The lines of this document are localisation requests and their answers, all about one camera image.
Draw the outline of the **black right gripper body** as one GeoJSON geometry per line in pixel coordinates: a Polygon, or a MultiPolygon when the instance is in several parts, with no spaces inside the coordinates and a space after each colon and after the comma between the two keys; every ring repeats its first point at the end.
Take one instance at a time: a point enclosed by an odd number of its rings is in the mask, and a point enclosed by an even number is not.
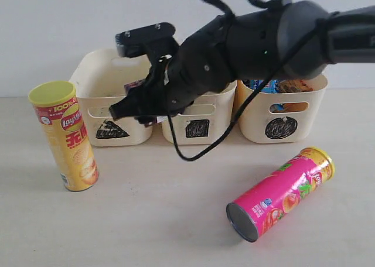
{"type": "Polygon", "coordinates": [[[177,52],[147,55],[151,67],[139,88],[145,115],[181,114],[199,96],[219,93],[226,87],[226,61],[220,52],[177,52]]]}

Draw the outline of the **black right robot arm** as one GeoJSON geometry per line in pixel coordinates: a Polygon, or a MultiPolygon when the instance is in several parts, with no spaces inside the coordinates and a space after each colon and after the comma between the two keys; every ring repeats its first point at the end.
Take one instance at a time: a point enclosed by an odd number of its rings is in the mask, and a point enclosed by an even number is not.
{"type": "Polygon", "coordinates": [[[116,35],[121,57],[146,56],[147,77],[111,105],[114,120],[149,125],[236,80],[311,79],[336,63],[374,62],[374,8],[328,12],[311,1],[219,15],[184,42],[162,22],[116,35]]]}

